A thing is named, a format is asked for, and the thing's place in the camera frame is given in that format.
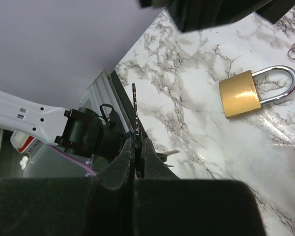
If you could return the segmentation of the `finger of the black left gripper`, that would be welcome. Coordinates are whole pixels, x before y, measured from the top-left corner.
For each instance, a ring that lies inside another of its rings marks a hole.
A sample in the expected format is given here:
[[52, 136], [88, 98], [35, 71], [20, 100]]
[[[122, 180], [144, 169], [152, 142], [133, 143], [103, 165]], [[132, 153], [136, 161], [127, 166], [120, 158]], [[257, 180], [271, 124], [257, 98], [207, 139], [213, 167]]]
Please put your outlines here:
[[185, 33], [232, 24], [254, 12], [275, 24], [295, 0], [139, 0], [139, 4], [166, 8], [177, 29]]

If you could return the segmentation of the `black headed key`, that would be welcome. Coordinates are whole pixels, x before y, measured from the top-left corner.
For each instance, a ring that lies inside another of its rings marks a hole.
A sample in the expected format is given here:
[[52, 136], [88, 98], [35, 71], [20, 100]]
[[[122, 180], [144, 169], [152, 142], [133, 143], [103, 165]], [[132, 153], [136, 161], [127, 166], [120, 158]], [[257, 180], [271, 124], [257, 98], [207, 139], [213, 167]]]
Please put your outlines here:
[[135, 118], [135, 133], [134, 133], [134, 144], [135, 144], [135, 168], [136, 176], [140, 177], [140, 149], [141, 149], [141, 136], [139, 128], [139, 118], [137, 109], [137, 96], [136, 96], [136, 85], [132, 84], [132, 94], [133, 94], [133, 108], [134, 108], [134, 118]]

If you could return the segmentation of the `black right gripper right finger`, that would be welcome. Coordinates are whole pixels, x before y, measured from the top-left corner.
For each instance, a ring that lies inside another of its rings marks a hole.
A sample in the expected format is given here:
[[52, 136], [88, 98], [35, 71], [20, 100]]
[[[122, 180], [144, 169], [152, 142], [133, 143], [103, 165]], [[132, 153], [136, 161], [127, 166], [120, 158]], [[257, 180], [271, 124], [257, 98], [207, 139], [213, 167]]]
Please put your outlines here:
[[142, 179], [179, 179], [166, 164], [168, 157], [180, 153], [179, 150], [156, 152], [150, 138], [144, 137], [141, 144], [136, 144], [135, 175]]

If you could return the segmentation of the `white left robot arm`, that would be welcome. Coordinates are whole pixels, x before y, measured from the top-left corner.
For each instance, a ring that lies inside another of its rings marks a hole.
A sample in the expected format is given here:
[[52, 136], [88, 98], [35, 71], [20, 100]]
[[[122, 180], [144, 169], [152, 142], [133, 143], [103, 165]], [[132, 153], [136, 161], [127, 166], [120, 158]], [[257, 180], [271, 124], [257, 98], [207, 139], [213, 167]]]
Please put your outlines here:
[[[141, 0], [142, 8], [166, 8], [181, 32], [204, 30], [231, 24], [252, 12], [276, 23], [294, 5], [294, 0]], [[287, 91], [266, 100], [258, 98], [253, 78], [246, 71], [219, 83], [226, 118], [234, 118], [260, 109], [291, 94], [295, 89], [295, 71], [280, 67], [292, 78]], [[0, 91], [0, 126], [28, 135], [18, 151], [26, 150], [34, 139], [63, 147], [66, 152], [89, 158], [93, 154], [113, 160], [130, 136], [142, 140], [140, 129], [126, 132], [116, 111], [106, 116], [87, 108], [67, 110], [34, 103]]]

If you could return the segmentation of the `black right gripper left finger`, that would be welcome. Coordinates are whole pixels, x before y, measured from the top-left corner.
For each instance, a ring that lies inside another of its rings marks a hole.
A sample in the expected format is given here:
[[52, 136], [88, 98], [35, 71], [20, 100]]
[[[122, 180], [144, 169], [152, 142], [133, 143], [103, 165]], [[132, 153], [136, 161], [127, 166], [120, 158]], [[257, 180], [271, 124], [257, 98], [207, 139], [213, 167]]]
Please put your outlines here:
[[135, 147], [131, 139], [127, 139], [117, 158], [103, 171], [95, 176], [96, 181], [107, 189], [120, 189], [133, 177]]

